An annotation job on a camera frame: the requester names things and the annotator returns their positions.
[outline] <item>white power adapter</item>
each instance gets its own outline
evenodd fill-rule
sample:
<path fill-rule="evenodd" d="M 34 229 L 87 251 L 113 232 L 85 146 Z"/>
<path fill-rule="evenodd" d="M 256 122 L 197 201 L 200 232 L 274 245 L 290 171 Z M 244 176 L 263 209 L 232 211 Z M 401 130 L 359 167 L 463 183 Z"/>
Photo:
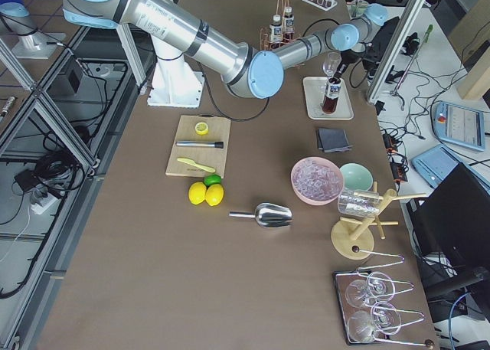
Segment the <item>white power adapter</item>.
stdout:
<path fill-rule="evenodd" d="M 39 198 L 35 203 L 31 203 L 31 210 L 35 214 L 43 214 L 57 199 L 51 193 L 47 193 L 46 197 Z"/>

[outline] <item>lime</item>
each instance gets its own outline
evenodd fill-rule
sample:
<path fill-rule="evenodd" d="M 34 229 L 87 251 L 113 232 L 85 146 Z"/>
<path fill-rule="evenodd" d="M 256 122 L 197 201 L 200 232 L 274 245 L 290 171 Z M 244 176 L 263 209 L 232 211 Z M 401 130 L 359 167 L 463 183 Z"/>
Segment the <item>lime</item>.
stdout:
<path fill-rule="evenodd" d="M 221 184 L 213 184 L 206 191 L 206 202 L 210 206 L 216 206 L 223 201 L 224 189 Z"/>
<path fill-rule="evenodd" d="M 195 182 L 189 188 L 188 195 L 192 204 L 200 204 L 206 197 L 206 185 L 203 182 Z"/>
<path fill-rule="evenodd" d="M 218 174 L 211 174 L 204 178 L 204 184 L 209 187 L 213 184 L 221 184 L 221 177 Z"/>

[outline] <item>monitor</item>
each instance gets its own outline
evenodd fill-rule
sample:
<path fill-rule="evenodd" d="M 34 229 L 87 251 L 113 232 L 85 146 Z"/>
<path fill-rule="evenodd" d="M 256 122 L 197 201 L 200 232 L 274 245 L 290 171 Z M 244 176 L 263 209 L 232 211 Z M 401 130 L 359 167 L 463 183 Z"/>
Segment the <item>monitor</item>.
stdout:
<path fill-rule="evenodd" d="M 449 173 L 416 215 L 422 225 L 416 229 L 417 240 L 424 253 L 444 253 L 461 279 L 475 269 L 490 271 L 490 195 L 463 164 Z M 490 280 L 467 283 L 462 286 L 490 320 Z"/>

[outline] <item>metal ice scoop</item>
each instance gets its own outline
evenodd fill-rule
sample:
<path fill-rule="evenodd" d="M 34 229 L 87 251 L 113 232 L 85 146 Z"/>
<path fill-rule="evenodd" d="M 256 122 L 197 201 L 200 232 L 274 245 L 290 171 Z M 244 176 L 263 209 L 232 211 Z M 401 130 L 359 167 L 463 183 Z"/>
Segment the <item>metal ice scoop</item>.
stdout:
<path fill-rule="evenodd" d="M 292 212 L 286 207 L 273 203 L 261 203 L 255 209 L 255 214 L 247 212 L 233 212 L 228 216 L 234 218 L 255 218 L 255 221 L 267 228 L 289 226 L 292 220 Z"/>

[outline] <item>syrup bottle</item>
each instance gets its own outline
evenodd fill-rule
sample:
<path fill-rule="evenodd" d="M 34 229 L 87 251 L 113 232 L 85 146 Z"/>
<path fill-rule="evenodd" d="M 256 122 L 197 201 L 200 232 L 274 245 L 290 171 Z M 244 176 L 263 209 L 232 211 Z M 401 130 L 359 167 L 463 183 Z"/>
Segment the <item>syrup bottle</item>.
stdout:
<path fill-rule="evenodd" d="M 280 15 L 273 16 L 273 23 L 269 26 L 269 48 L 277 49 L 283 42 L 283 24 Z"/>
<path fill-rule="evenodd" d="M 341 81 L 339 77 L 333 76 L 332 78 L 328 79 L 322 106 L 322 110 L 325 114 L 333 114 L 337 109 L 340 86 Z"/>
<path fill-rule="evenodd" d="M 290 42 L 294 36 L 294 15 L 292 8 L 284 8 L 284 41 Z"/>

